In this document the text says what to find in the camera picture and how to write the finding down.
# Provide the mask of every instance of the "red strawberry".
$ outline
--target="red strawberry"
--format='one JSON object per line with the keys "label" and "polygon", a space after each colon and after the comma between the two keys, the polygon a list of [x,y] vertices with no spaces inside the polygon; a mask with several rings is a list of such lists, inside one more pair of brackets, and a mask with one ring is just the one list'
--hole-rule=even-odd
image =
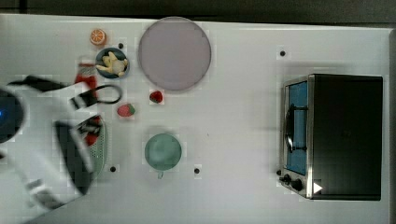
{"label": "red strawberry", "polygon": [[131,104],[121,105],[117,109],[117,114],[121,117],[131,117],[134,114],[134,107]]}
{"label": "red strawberry", "polygon": [[85,142],[89,147],[96,142],[96,139],[98,139],[98,136],[92,133],[88,133],[87,136],[85,136]]}
{"label": "red strawberry", "polygon": [[149,95],[150,101],[160,104],[163,101],[163,93],[160,91],[154,91]]}

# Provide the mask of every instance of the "black toaster oven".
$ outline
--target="black toaster oven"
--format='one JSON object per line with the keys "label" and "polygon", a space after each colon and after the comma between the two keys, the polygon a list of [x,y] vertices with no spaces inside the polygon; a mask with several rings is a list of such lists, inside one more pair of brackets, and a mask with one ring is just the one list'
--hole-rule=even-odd
{"label": "black toaster oven", "polygon": [[282,185],[308,199],[381,199],[382,77],[320,75],[284,84]]}

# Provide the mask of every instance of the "white tabletop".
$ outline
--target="white tabletop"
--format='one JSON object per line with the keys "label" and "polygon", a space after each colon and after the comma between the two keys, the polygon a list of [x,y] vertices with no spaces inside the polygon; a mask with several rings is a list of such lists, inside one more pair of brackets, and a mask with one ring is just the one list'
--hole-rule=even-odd
{"label": "white tabletop", "polygon": [[[36,223],[388,223],[389,29],[197,22],[212,46],[205,78],[189,91],[155,90],[136,61],[140,37],[154,21],[0,15],[0,81],[54,75],[73,82],[76,59],[95,54],[92,29],[122,42],[132,63],[120,84],[134,120],[119,120],[116,105],[102,106],[109,128],[107,170],[89,195]],[[285,57],[279,52],[286,51]],[[385,80],[382,199],[380,202],[309,201],[281,187],[280,87],[312,73],[377,75]],[[145,163],[145,142],[174,133],[183,157],[157,179]],[[201,178],[194,178],[201,164]],[[110,173],[115,165],[118,170]]]}

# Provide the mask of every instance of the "orange fruit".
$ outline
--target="orange fruit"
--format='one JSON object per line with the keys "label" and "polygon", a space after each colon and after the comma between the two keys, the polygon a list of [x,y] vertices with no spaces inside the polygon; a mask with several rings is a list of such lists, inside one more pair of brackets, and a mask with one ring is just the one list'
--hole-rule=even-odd
{"label": "orange fruit", "polygon": [[106,43],[106,33],[101,29],[95,29],[91,33],[91,43],[96,46],[101,46]]}

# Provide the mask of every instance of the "round plate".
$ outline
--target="round plate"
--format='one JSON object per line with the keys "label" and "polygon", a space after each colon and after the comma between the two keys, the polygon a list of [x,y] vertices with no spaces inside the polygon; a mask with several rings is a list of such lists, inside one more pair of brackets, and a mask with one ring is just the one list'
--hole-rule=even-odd
{"label": "round plate", "polygon": [[169,170],[180,161],[181,145],[174,136],[160,133],[146,143],[145,157],[152,168],[160,171]]}
{"label": "round plate", "polygon": [[196,84],[204,77],[211,60],[205,32],[181,17],[167,17],[152,24],[140,40],[138,54],[148,79],[170,91]]}

